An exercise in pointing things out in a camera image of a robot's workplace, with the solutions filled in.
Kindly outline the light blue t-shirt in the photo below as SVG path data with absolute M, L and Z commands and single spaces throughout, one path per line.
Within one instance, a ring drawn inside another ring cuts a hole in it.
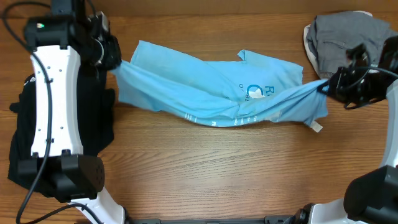
M 249 50 L 237 61 L 203 61 L 141 41 L 113 74 L 120 102 L 205 126 L 295 121 L 319 131 L 328 114 L 321 80 L 304 83 L 300 65 Z

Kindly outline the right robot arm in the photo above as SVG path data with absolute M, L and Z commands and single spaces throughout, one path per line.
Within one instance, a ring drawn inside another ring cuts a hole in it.
M 347 50 L 348 67 L 340 67 L 317 90 L 347 110 L 388 101 L 389 122 L 381 165 L 354 179 L 343 198 L 310 203 L 286 218 L 287 224 L 397 223 L 397 37 L 385 41 L 378 66 L 370 66 L 367 55 L 363 44 Z

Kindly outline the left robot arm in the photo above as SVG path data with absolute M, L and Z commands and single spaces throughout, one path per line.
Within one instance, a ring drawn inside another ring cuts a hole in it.
M 106 74 L 121 63 L 117 38 L 102 12 L 85 1 L 53 1 L 24 28 L 35 78 L 35 131 L 16 173 L 29 187 L 75 207 L 92 223 L 127 223 L 104 186 L 99 152 L 113 140 L 115 92 Z

